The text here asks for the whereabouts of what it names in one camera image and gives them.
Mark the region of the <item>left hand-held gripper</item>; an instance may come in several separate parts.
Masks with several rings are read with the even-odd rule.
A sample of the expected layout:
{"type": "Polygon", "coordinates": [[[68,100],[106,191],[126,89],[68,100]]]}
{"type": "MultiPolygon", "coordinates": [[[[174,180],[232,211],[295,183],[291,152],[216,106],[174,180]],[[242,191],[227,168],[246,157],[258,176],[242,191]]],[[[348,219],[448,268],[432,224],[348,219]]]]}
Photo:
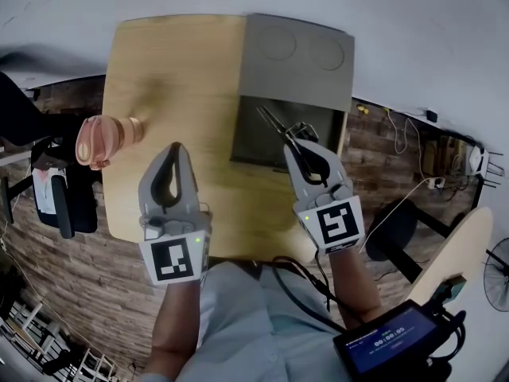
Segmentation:
{"type": "Polygon", "coordinates": [[[200,281],[208,269],[212,214],[199,211],[196,179],[182,143],[168,145],[150,163],[138,201],[144,232],[139,247],[152,283],[200,281]]]}

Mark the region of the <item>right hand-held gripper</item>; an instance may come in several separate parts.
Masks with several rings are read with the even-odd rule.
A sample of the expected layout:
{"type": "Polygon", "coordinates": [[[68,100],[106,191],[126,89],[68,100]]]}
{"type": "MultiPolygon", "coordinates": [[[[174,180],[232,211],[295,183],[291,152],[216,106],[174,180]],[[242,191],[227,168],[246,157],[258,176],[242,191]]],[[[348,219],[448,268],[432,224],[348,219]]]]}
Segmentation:
{"type": "Polygon", "coordinates": [[[314,243],[318,255],[356,246],[365,236],[360,198],[337,153],[299,139],[297,153],[283,147],[297,201],[293,212],[314,243]],[[318,182],[325,191],[317,193],[318,182]]]}

